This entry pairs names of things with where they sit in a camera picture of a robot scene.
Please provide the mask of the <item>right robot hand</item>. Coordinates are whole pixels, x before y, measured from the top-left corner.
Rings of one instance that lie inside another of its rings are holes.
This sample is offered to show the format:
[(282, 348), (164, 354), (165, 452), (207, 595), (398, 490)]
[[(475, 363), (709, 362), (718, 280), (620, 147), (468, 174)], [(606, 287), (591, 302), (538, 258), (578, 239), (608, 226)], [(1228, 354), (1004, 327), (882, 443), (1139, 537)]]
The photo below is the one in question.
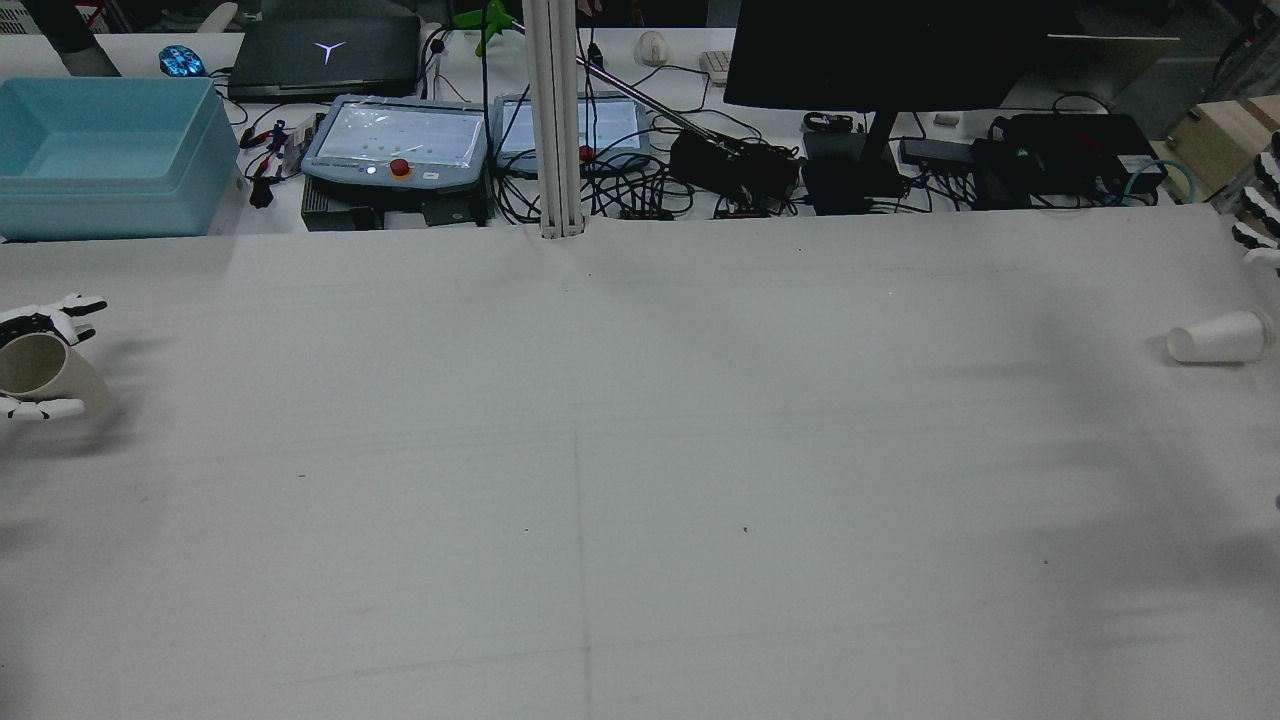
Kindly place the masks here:
[(1239, 192), (1242, 214), (1231, 224), (1231, 238), (1244, 249), (1243, 261), (1279, 274), (1279, 132), (1254, 156)]

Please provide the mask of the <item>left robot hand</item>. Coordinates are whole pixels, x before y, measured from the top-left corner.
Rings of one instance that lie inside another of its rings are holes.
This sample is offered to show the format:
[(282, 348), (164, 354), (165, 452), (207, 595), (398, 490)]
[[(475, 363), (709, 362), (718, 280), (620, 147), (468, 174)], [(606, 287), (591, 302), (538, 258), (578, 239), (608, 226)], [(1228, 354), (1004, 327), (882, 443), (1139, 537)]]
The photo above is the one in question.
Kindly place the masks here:
[(1, 413), (12, 420), (90, 418), (110, 404), (105, 382), (77, 351), (95, 336), (84, 319), (105, 299), (70, 293), (3, 313)]

